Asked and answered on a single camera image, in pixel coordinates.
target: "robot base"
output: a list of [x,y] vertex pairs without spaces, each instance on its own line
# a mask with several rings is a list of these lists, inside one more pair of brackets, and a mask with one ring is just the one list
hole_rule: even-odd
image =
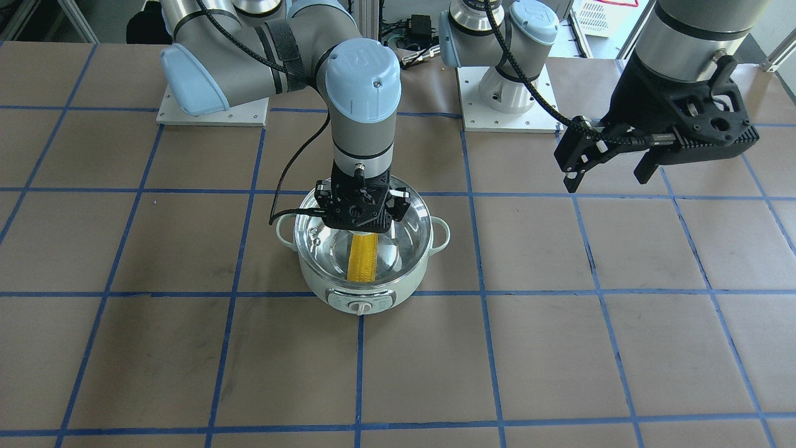
[[[514,115],[492,109],[478,94],[478,83],[488,67],[462,67],[457,69],[458,92],[462,100],[464,130],[478,132],[533,132],[552,134],[560,123],[538,104],[523,114]],[[539,93],[550,103],[556,104],[550,85],[547,67],[537,80]]]
[[158,111],[158,124],[171,126],[248,126],[261,128],[265,126],[265,115],[268,112],[268,98],[252,101],[230,108],[228,111],[214,112],[192,116],[180,109],[177,99],[166,86],[163,101]]

